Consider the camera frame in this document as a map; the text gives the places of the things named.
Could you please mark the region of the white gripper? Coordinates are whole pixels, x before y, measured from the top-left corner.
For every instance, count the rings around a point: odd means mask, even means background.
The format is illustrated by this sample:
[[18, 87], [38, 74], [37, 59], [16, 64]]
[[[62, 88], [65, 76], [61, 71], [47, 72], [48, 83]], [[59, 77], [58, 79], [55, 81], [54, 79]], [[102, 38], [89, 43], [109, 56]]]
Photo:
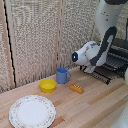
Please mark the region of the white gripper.
[[85, 69], [84, 69], [84, 73], [92, 73], [94, 70], [95, 70], [96, 66], [87, 66]]

